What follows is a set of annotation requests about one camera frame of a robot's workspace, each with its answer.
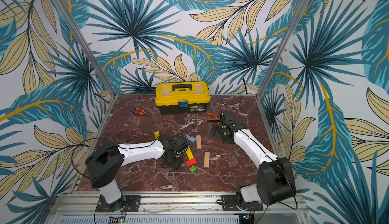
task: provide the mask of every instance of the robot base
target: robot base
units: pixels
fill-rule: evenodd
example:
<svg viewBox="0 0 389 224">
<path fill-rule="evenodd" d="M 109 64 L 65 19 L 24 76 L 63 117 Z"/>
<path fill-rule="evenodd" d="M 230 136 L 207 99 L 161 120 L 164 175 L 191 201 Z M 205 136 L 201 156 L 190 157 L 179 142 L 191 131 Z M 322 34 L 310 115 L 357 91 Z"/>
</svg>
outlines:
<svg viewBox="0 0 389 224">
<path fill-rule="evenodd" d="M 127 202 L 126 212 L 138 212 L 140 195 L 124 195 L 112 204 L 108 204 L 104 196 L 100 196 L 96 212 L 122 212 Z"/>
<path fill-rule="evenodd" d="M 250 208 L 254 208 L 255 211 L 263 211 L 262 203 L 259 203 L 258 201 L 247 203 L 243 200 L 239 192 L 235 195 L 222 195 L 221 203 L 223 211 L 250 211 Z"/>
</svg>

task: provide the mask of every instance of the black toolbox bottom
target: black toolbox bottom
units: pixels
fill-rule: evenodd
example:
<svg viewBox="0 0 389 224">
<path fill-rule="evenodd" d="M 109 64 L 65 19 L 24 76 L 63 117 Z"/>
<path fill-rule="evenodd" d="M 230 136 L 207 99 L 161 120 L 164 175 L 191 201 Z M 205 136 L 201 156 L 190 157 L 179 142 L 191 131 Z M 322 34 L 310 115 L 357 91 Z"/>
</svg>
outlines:
<svg viewBox="0 0 389 224">
<path fill-rule="evenodd" d="M 179 107 L 178 105 L 157 106 L 161 111 L 161 115 L 177 115 L 182 113 L 198 113 L 206 112 L 209 103 L 189 104 L 187 107 Z"/>
</svg>

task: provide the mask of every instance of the black mounting plate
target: black mounting plate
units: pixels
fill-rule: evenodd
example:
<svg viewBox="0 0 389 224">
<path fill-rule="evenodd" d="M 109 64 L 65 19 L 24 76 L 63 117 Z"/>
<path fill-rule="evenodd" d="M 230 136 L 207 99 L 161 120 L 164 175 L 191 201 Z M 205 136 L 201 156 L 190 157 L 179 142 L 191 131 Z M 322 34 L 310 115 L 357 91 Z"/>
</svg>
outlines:
<svg viewBox="0 0 389 224">
<path fill-rule="evenodd" d="M 234 139 L 231 139 L 230 137 L 224 135 L 222 132 L 223 132 L 223 130 L 222 130 L 221 126 L 214 124 L 214 125 L 212 125 L 210 135 L 212 137 L 216 137 L 218 139 L 223 140 L 223 144 L 226 144 L 226 145 L 235 144 Z"/>
<path fill-rule="evenodd" d="M 242 211 L 236 207 L 236 195 L 235 194 L 223 194 L 221 196 L 223 211 Z M 263 211 L 263 205 L 258 201 L 250 202 L 251 207 L 254 207 L 255 211 Z"/>
<path fill-rule="evenodd" d="M 124 195 L 126 201 L 128 202 L 128 206 L 126 212 L 138 212 L 139 203 L 140 203 L 140 195 Z M 96 208 L 96 212 L 122 212 L 122 207 L 119 210 L 114 210 L 115 207 L 111 206 L 105 201 L 104 196 L 100 196 Z"/>
</svg>

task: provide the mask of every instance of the orange-handled pliers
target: orange-handled pliers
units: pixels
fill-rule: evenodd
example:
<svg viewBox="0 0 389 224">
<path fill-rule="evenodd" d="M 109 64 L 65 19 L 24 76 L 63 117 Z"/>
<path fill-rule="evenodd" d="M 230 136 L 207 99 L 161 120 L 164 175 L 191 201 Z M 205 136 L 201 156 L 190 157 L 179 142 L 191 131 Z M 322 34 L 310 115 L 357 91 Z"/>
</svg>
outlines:
<svg viewBox="0 0 389 224">
<path fill-rule="evenodd" d="M 215 114 L 215 113 L 206 112 L 205 114 L 211 115 L 211 116 L 216 116 L 218 118 L 220 117 L 220 115 Z M 220 119 L 207 119 L 207 122 L 220 122 Z"/>
<path fill-rule="evenodd" d="M 141 108 L 134 108 L 134 110 L 135 110 L 135 111 L 131 111 L 131 112 L 133 112 L 133 113 L 136 114 L 136 115 L 150 115 L 150 116 L 152 116 L 152 114 L 145 112 L 145 111 L 144 111 L 143 109 L 141 109 Z"/>
</svg>

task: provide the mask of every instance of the yellow block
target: yellow block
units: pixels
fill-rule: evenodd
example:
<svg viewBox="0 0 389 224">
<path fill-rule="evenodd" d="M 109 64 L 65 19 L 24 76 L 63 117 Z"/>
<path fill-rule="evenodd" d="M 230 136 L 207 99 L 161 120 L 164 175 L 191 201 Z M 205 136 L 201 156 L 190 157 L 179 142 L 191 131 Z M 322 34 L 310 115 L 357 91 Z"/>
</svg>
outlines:
<svg viewBox="0 0 389 224">
<path fill-rule="evenodd" d="M 192 160 L 194 157 L 193 157 L 193 154 L 192 154 L 192 151 L 191 149 L 188 147 L 188 149 L 186 150 L 186 154 L 189 158 L 189 160 Z"/>
<path fill-rule="evenodd" d="M 155 139 L 157 139 L 159 137 L 159 131 L 155 131 L 154 136 L 155 136 Z"/>
</svg>

